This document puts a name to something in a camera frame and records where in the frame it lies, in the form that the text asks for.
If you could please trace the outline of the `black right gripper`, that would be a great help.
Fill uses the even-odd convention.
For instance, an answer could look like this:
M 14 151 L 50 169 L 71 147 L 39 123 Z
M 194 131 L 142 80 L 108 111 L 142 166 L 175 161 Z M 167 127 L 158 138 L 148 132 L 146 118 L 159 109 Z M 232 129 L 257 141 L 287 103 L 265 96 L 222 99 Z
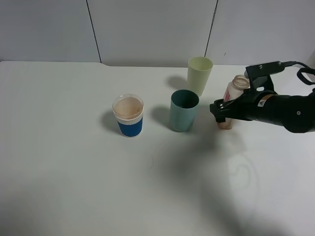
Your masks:
M 210 112 L 217 123 L 228 118 L 255 120 L 282 126 L 291 133 L 314 132 L 315 91 L 307 96 L 247 91 L 233 100 L 215 100 L 210 104 Z

